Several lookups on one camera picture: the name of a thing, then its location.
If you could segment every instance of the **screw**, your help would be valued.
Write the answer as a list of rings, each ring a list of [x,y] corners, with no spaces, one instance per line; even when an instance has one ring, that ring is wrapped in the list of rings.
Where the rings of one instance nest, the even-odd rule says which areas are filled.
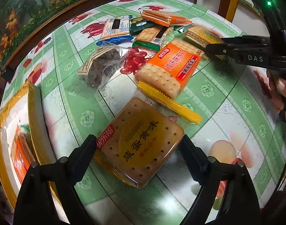
[[[238,163],[238,165],[239,165],[240,167],[244,167],[244,166],[245,166],[244,162],[242,162],[242,161],[238,161],[237,163]]]
[[[36,167],[37,165],[38,165],[37,162],[32,162],[30,166],[31,166],[31,167]]]
[[[65,163],[65,162],[67,162],[68,161],[68,157],[61,157],[60,159],[59,159],[59,162],[60,163]]]
[[[212,163],[213,163],[213,162],[216,162],[216,158],[215,158],[215,157],[212,157],[212,156],[209,156],[209,157],[208,157],[208,161],[209,161],[209,162],[212,162]]]

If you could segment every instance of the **table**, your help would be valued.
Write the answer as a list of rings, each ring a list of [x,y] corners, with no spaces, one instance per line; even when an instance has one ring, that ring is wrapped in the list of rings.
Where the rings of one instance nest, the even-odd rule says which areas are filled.
[[[139,9],[150,6],[185,16],[220,37],[244,34],[219,15],[184,0],[117,0],[71,18],[47,35],[42,40],[43,46],[35,46],[28,53],[12,82],[6,85],[2,98],[4,106],[29,75],[35,73],[32,80],[41,90],[46,126],[57,159],[68,156],[88,134],[99,135],[136,90],[133,74],[121,74],[119,70],[95,94],[83,97],[69,87],[75,71],[97,48],[100,33],[90,28],[113,16],[139,17]],[[147,57],[154,55],[146,52]],[[237,158],[245,162],[260,207],[267,203],[276,187],[286,158],[286,125],[278,120],[264,94],[267,80],[264,69],[216,59],[202,60],[177,98],[203,117],[199,125],[186,129],[196,146],[226,163]],[[123,184],[94,161],[75,189],[98,224],[176,225],[196,198],[199,185],[175,151],[144,190]],[[219,197],[221,194],[208,221],[218,212]]]

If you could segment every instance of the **hand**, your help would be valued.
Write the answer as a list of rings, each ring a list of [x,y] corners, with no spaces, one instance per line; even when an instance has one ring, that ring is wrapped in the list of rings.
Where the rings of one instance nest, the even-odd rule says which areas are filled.
[[[271,102],[276,112],[279,113],[284,109],[284,102],[281,96],[279,96],[276,92],[276,89],[286,98],[286,80],[279,78],[276,82],[274,82],[270,70],[267,69],[266,74],[269,79],[269,87],[271,89]]]

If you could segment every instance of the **orange cracker package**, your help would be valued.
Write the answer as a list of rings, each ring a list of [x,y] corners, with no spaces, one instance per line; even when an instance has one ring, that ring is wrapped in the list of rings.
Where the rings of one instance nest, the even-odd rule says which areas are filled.
[[[20,127],[17,126],[14,141],[11,149],[11,160],[14,165],[14,169],[18,176],[20,183],[22,184],[26,172],[32,162],[35,161],[34,156],[26,142],[24,134],[20,133]]]
[[[162,26],[172,26],[172,25],[190,25],[192,21],[171,12],[160,12],[152,10],[142,10],[141,17],[148,19],[154,23]]]
[[[136,73],[141,80],[174,99],[186,86],[204,52],[174,39]]]
[[[95,160],[124,183],[143,188],[176,149],[184,130],[132,98],[98,136]]]

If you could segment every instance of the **orange package inside bag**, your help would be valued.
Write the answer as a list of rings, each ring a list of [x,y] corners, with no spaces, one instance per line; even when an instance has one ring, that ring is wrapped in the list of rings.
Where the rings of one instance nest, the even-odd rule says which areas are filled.
[[[34,162],[35,159],[28,147],[24,134],[20,133],[19,126],[17,126],[14,136],[11,159],[18,179],[22,184],[30,164]]]
[[[162,26],[172,26],[172,25],[190,25],[192,21],[171,12],[160,12],[152,10],[142,10],[141,17],[148,19],[154,23]]]
[[[175,38],[141,67],[135,77],[174,99],[186,86],[203,53]]]

